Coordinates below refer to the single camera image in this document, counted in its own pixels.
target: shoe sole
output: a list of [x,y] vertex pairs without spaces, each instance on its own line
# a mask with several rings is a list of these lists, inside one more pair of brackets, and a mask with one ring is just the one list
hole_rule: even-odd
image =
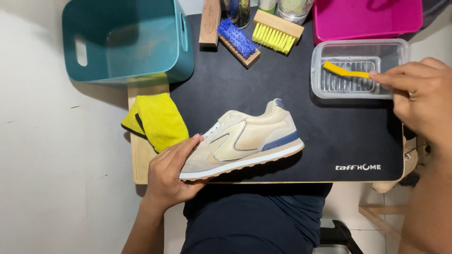
[[279,160],[280,158],[289,157],[291,155],[296,154],[297,152],[303,150],[305,144],[298,138],[295,141],[292,141],[283,146],[279,146],[267,151],[259,152],[243,159],[216,167],[214,169],[210,169],[203,172],[195,172],[195,173],[180,173],[179,179],[186,181],[194,181],[199,179],[207,179],[210,177],[219,176],[224,173],[229,173],[236,169],[242,169],[244,167],[251,167],[257,164],[264,164],[269,161]]

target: yellow brush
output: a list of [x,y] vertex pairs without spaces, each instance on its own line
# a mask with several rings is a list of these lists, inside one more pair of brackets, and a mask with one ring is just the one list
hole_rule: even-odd
[[258,10],[253,22],[253,41],[288,54],[300,40],[303,27],[270,13]]
[[351,77],[362,77],[362,78],[369,78],[369,74],[367,72],[362,72],[362,71],[348,71],[344,68],[341,68],[337,65],[334,65],[328,61],[326,61],[323,64],[323,67],[331,72],[336,73],[337,75],[340,76],[351,76]]

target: teal plastic basket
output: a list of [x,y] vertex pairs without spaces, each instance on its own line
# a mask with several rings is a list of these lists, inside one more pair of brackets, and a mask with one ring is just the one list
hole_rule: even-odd
[[[80,82],[126,83],[164,72],[168,82],[194,70],[190,23],[177,0],[72,0],[63,10],[66,70]],[[75,38],[86,44],[79,64]]]

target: shoe cleaner bottle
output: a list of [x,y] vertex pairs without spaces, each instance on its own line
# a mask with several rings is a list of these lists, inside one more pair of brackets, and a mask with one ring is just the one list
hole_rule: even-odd
[[276,0],[259,0],[259,9],[270,14],[275,12]]

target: taff home logo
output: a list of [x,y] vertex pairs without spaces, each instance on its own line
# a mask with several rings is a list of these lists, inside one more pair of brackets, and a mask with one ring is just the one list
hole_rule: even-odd
[[353,170],[353,169],[357,169],[357,170],[377,169],[377,170],[380,170],[381,169],[381,165],[367,165],[367,164],[363,164],[363,165],[336,166],[336,170]]

